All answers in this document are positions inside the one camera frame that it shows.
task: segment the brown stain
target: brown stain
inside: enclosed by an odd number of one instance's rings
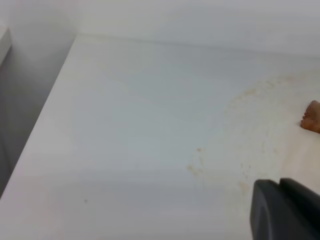
[[[205,160],[203,157],[199,157],[199,162],[202,167],[205,165]]]
[[[257,89],[256,88],[251,88],[249,90],[246,90],[243,92],[243,97],[248,97],[248,96],[252,96],[252,95],[256,95],[257,94]]]
[[[320,75],[320,69],[310,69],[301,71],[295,74],[285,74],[273,77],[271,79],[260,81],[254,83],[253,87],[243,91],[240,95],[236,96],[229,102],[228,108],[225,111],[229,113],[230,110],[235,110],[239,104],[242,104],[243,101],[249,96],[261,97],[262,95],[267,96],[268,91],[272,91],[277,85],[282,85],[285,83],[303,81],[304,79],[316,77]]]
[[[196,168],[194,165],[189,164],[186,169],[192,173],[193,176],[198,177],[200,174],[204,173],[203,169]]]
[[[238,181],[238,186],[239,186],[243,196],[245,196],[249,193],[250,187],[247,183],[245,183],[243,181]]]

